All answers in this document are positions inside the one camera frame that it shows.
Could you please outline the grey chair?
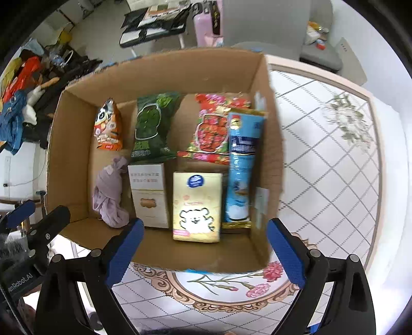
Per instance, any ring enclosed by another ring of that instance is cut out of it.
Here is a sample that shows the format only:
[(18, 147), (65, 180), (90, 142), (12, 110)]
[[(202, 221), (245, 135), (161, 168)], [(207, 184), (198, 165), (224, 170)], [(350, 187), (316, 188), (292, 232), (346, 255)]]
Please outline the grey chair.
[(224, 1), (224, 45), (298, 60), (312, 2)]
[(312, 43), (305, 43), (299, 60), (317, 66), (324, 70), (337, 73), (343, 63), (337, 51), (328, 42), (332, 28), (333, 8), (331, 1), (312, 1), (308, 27), (318, 32), (320, 36)]

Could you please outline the flat cardboard by wall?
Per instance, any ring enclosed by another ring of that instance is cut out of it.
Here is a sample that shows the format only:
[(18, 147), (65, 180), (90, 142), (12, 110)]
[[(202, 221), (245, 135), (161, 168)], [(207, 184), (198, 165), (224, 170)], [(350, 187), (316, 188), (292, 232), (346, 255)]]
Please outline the flat cardboard by wall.
[(365, 84), (367, 82), (367, 75), (346, 39), (341, 38), (334, 48), (342, 62), (342, 67), (338, 74), (358, 86)]

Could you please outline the tissue pack on chair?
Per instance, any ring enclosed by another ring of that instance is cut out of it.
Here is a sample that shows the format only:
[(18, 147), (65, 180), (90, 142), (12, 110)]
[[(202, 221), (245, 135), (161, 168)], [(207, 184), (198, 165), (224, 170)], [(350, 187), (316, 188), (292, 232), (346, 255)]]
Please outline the tissue pack on chair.
[(316, 22), (308, 21), (304, 44), (310, 45), (317, 40), (326, 41), (328, 39), (329, 31), (330, 30), (327, 27), (321, 26)]

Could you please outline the pile of colourful clothes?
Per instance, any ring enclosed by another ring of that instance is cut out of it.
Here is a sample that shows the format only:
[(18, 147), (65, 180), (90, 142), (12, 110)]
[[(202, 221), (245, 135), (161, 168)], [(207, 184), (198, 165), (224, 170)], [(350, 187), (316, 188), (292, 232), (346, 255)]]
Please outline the pile of colourful clothes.
[(45, 50), (31, 38), (1, 75), (1, 150), (15, 155), (25, 142), (47, 149), (50, 116), (38, 116), (37, 104), (60, 78), (43, 76)]

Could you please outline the red floral snack bag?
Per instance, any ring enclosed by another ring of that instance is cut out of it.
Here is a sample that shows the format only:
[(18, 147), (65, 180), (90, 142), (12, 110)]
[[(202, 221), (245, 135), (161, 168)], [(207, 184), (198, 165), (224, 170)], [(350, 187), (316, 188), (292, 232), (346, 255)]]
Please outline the red floral snack bag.
[(249, 109), (251, 101), (243, 93), (196, 94), (200, 106), (193, 138), (184, 151), (178, 151), (182, 158), (207, 163), (228, 165), (228, 113), (232, 108)]

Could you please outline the orange panda snack bag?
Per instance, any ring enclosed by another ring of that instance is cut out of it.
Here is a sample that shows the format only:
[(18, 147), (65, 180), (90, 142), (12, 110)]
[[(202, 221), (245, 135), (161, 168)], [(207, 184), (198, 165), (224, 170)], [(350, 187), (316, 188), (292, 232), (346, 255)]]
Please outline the orange panda snack bag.
[(106, 100), (96, 113), (93, 136), (97, 149), (120, 151), (123, 148), (122, 116), (112, 98)]

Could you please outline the yellow bear tissue pack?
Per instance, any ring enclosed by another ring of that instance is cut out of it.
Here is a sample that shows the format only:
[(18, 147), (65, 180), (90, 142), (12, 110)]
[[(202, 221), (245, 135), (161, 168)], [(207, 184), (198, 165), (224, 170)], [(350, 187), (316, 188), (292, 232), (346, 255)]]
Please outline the yellow bear tissue pack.
[(173, 239), (198, 243), (220, 240), (222, 173), (173, 174)]

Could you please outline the pink suitcase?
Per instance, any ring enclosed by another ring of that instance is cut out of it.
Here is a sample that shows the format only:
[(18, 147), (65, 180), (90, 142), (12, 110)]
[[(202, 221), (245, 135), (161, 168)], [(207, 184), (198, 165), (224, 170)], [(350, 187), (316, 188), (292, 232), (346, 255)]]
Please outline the pink suitcase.
[(197, 46), (222, 46), (223, 1), (196, 1), (192, 9)]

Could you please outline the far grey chair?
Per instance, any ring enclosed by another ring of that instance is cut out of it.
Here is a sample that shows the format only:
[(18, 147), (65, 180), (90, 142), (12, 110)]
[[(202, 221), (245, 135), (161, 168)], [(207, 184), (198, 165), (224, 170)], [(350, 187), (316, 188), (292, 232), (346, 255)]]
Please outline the far grey chair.
[(332, 28), (333, 8), (331, 1), (312, 1), (308, 27), (318, 32), (320, 36), (312, 43), (305, 43), (299, 60), (317, 66), (324, 70), (337, 73), (343, 63), (337, 51), (328, 42)]

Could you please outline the open cardboard box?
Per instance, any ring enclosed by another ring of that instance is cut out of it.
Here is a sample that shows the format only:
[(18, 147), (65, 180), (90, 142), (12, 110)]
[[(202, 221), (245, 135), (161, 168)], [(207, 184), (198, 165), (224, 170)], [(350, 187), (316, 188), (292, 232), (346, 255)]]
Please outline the open cardboard box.
[(281, 129), (261, 53), (196, 48), (125, 61), (65, 88), (48, 147), (47, 209), (67, 207), (62, 235), (102, 248), (119, 229), (93, 208), (98, 177), (126, 163), (117, 193), (146, 226), (134, 261), (241, 273), (268, 264), (268, 221), (282, 187)]

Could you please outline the blue long snack tube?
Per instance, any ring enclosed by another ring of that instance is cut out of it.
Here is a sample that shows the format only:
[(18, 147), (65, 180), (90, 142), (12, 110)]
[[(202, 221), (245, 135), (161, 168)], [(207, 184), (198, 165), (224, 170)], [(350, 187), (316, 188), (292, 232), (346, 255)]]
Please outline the blue long snack tube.
[(228, 114), (229, 170), (225, 223), (245, 228), (250, 222), (252, 171), (263, 135), (264, 111), (232, 108)]

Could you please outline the near grey chair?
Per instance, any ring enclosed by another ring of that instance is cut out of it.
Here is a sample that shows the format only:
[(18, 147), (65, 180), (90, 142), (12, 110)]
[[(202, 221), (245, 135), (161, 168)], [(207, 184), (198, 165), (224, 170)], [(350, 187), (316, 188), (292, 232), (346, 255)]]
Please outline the near grey chair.
[(298, 60), (312, 2), (224, 1), (224, 45)]

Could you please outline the green wet wipes pack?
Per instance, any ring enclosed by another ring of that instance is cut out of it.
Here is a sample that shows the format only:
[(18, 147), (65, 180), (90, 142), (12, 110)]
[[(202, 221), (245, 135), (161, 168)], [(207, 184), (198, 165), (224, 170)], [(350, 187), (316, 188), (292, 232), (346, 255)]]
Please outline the green wet wipes pack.
[(176, 157), (168, 146), (168, 133), (182, 98), (178, 92), (138, 97), (132, 164), (164, 163)]

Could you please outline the small red item on chair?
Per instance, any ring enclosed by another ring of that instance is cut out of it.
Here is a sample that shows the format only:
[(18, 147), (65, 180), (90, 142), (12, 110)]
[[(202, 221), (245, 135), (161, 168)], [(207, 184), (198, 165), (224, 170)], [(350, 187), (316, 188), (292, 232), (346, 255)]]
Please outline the small red item on chair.
[(323, 40), (321, 40), (321, 39), (318, 39), (318, 40), (316, 41), (316, 47), (317, 47), (318, 49), (320, 49), (320, 50), (325, 50), (325, 49), (326, 49), (325, 42), (324, 42)]

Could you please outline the patterned white tablecloth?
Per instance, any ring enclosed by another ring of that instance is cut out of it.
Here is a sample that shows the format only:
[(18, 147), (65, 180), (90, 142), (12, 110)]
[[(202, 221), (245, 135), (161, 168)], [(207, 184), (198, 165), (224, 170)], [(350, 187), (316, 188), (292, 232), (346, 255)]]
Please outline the patterned white tablecloth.
[[(72, 185), (77, 186), (73, 222), (66, 234), (92, 248), (114, 230), (91, 211), (97, 172), (113, 157), (96, 148), (92, 109), (113, 98), (124, 124), (135, 127), (141, 96), (178, 91), (185, 100), (168, 135), (174, 150), (185, 149), (195, 131), (198, 93), (259, 93), (265, 99), (269, 128), (258, 155), (258, 185), (270, 198), (268, 210), (311, 246), (332, 257), (357, 254), (374, 259), (382, 197), (380, 149), (373, 103), (361, 88), (314, 67), (241, 49), (200, 48), (152, 54), (108, 66), (67, 86), (78, 122), (71, 143)], [(133, 325), (143, 332), (189, 329), (236, 334), (269, 334), (297, 296), (272, 255), (261, 269), (264, 243), (259, 237), (226, 235), (238, 256), (224, 255), (225, 267), (190, 274), (176, 265), (186, 251), (211, 255), (217, 244), (178, 243), (165, 230), (152, 232), (115, 296)]]

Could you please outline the small white box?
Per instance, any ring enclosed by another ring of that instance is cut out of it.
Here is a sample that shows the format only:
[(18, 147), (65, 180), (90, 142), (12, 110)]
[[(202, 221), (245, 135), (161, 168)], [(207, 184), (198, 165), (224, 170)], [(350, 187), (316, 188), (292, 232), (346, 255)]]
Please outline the small white box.
[(169, 228), (164, 164), (129, 165), (135, 214), (145, 227)]

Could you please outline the purple knotted cloth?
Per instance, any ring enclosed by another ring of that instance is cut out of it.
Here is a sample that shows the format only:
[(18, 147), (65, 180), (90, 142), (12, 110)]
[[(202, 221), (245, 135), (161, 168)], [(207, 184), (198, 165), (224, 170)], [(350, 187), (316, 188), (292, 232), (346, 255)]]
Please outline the purple knotted cloth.
[(129, 222), (129, 213), (120, 206), (122, 174), (127, 170), (125, 157), (116, 157), (96, 178), (92, 195), (92, 209), (111, 228), (122, 228)]

